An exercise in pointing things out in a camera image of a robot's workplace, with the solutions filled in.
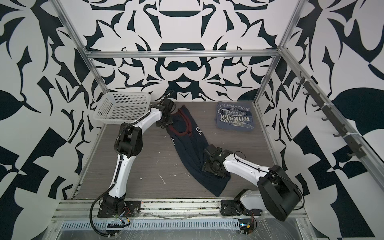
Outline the black printed tank top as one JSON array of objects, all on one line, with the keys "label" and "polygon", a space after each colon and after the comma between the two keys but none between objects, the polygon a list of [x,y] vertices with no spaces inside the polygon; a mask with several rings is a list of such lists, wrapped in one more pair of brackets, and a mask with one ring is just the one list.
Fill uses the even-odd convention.
[{"label": "black printed tank top", "polygon": [[171,116],[173,123],[166,130],[184,167],[205,189],[219,197],[231,177],[220,178],[203,171],[208,159],[204,150],[209,144],[187,107],[183,105]]}]

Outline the white plastic laundry basket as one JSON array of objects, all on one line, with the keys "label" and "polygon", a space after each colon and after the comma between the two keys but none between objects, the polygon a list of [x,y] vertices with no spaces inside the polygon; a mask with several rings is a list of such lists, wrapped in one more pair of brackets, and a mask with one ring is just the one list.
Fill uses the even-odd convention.
[{"label": "white plastic laundry basket", "polygon": [[136,92],[108,92],[94,111],[94,120],[109,125],[132,123],[149,112],[151,95]]}]

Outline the blue grey tank top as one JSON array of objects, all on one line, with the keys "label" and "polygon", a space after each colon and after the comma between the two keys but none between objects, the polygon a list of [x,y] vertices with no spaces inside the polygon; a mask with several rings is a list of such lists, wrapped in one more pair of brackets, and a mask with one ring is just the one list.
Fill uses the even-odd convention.
[{"label": "blue grey tank top", "polygon": [[252,132],[255,128],[248,102],[218,102],[215,120],[216,127],[222,130]]}]

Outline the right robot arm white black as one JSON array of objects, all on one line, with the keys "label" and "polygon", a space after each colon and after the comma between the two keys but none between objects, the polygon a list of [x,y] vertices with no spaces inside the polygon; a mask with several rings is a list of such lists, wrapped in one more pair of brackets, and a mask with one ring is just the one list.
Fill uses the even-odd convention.
[{"label": "right robot arm white black", "polygon": [[301,209],[299,203],[305,202],[302,191],[280,166],[260,166],[241,158],[238,151],[233,153],[214,145],[204,152],[208,157],[205,172],[220,178],[235,174],[257,186],[255,193],[246,190],[238,197],[240,206],[248,211],[267,211],[275,219],[285,221],[291,212]]}]

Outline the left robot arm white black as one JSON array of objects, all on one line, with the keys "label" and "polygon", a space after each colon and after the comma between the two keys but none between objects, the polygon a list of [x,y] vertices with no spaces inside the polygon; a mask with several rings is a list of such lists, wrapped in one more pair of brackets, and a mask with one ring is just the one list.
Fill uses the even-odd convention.
[{"label": "left robot arm white black", "polygon": [[109,215],[120,216],[124,213],[128,177],[136,157],[143,149],[143,133],[153,124],[158,127],[170,125],[173,122],[171,113],[174,106],[172,100],[162,99],[151,105],[139,119],[121,124],[114,143],[118,156],[117,166],[110,187],[101,196],[101,209]]}]

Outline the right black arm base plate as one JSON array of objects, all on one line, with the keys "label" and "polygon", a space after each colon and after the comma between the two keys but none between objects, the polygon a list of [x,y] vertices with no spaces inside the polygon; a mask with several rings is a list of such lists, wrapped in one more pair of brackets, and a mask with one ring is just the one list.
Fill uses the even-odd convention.
[{"label": "right black arm base plate", "polygon": [[221,210],[220,213],[222,216],[231,217],[231,216],[260,216],[263,210],[260,209],[251,209],[248,210],[245,206],[238,200],[221,200]]}]

